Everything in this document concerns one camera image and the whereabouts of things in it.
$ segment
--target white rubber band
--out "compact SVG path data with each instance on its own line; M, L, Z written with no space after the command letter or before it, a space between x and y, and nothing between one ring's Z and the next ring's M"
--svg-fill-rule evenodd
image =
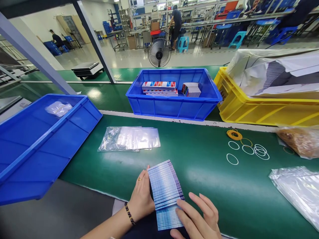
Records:
M265 152L263 149L257 149L257 148L254 148L254 152L255 152L255 154L257 154L257 155L259 155L259 156L265 156L266 154L268 154L267 152Z
M268 158L266 158L266 159L263 159L261 156L259 156L258 154L256 154L258 157L260 157L261 159L263 159L263 160L268 160L268 159L270 159L270 156L269 156L269 154L268 153L266 153L267 155L268 155Z
M260 144L255 144L254 148L261 148L263 149L266 153L267 153L267 150L265 149L264 146L260 145Z
M245 150L244 150L244 146L247 146L247 147L249 147L249 148L251 148L252 149L252 151L253 151L253 153L252 154L250 154L250 155L253 155L253 154L255 154L255 150L251 147L251 146L249 146L249 145L243 145L242 146L242 150L246 153L246 154L249 154L249 153L247 153Z
M238 143L236 143L236 142L234 142L234 141L229 141L229 142L228 142L228 146L229 146L229 147L231 147L231 148L232 148L232 149L234 149L234 150L238 150L238 149L235 149L235 148L233 148L232 146L230 146L230 144L229 144L230 142L233 142L233 143L237 144L238 149L240 149L240 147L239 147Z
M233 157L237 160L237 163L236 163L236 164L231 163L231 162L229 161L229 159L228 159L228 155L233 156ZM230 164L232 164L232 165L238 165L238 164L239 164L238 159L237 159L234 155L232 155L232 154L227 154L227 155L226 155L226 159L227 159L227 161L228 161Z

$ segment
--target fingernail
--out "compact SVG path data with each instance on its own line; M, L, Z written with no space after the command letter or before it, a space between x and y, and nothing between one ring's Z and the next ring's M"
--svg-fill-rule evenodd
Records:
M193 198L195 197L195 194L192 193L192 192L189 192L189 193L188 193L188 196L190 197L190 199L193 199Z

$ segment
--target yellow plastic crate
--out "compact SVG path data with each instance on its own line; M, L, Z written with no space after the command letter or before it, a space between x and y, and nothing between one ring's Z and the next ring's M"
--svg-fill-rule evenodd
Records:
M313 126L319 124L319 100L252 99L221 67L215 84L223 100L217 105L223 121L264 125Z

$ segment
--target standing fan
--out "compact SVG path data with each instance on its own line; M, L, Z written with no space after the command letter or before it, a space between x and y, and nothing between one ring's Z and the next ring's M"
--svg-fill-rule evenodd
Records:
M164 38L154 40L149 49L150 63L155 67L166 66L170 60L171 51L169 49L169 42Z

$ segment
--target hand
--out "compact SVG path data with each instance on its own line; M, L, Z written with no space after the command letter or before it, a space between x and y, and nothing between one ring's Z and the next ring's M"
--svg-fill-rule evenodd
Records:
M133 190L130 201L127 206L131 212L132 218L135 222L143 217L151 214L155 210L155 204L150 193L150 177L147 170L150 168L148 165L146 170L143 170Z
M214 204L202 194L199 197L194 193L188 194L204 213L204 218L199 212L183 200L177 200L176 213L183 223L191 239L222 239L218 227L218 210ZM172 229L170 235L174 239L185 239L177 229Z

